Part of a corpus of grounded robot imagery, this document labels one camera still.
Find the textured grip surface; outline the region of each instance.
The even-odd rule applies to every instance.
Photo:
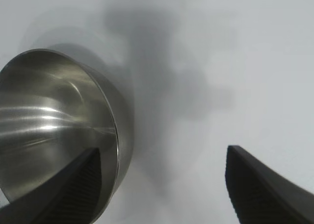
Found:
[[[228,147],[225,177],[240,223],[313,223],[307,213],[313,205],[313,195],[276,174],[241,147]]]
[[[87,149],[36,190],[0,211],[1,224],[89,224],[102,185],[98,149]]]

